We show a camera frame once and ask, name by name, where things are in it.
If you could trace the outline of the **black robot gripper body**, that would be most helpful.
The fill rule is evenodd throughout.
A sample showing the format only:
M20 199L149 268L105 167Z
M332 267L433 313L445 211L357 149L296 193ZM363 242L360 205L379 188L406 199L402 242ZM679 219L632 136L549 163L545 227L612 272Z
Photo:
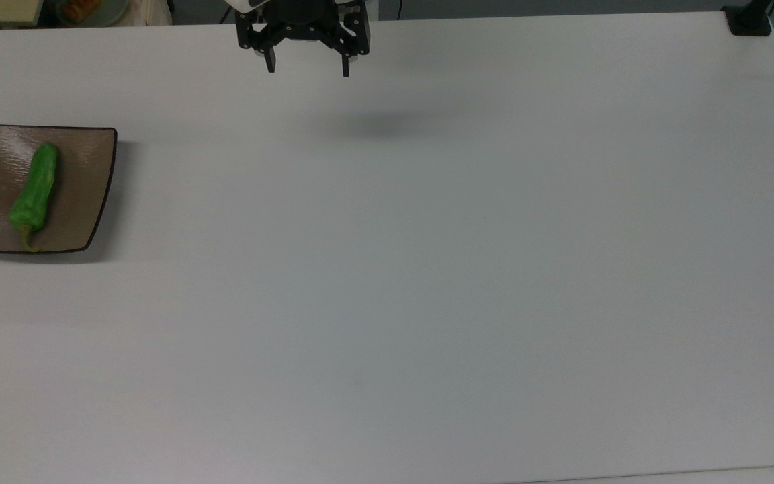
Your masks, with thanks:
M365 41L363 1L251 1L250 41L264 42L279 31L325 31L330 37L344 36Z

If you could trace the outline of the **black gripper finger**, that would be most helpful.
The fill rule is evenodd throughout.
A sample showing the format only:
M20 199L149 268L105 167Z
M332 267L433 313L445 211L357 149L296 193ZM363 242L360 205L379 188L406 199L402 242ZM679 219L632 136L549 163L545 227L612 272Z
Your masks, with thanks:
M273 37L278 27L277 19L266 19L259 12L236 12L236 38L240 49L261 56L266 62L268 73L274 73L276 68Z
M342 75L350 76L353 59L370 53L371 33L366 10L340 10L338 21L333 28L335 50L342 58Z

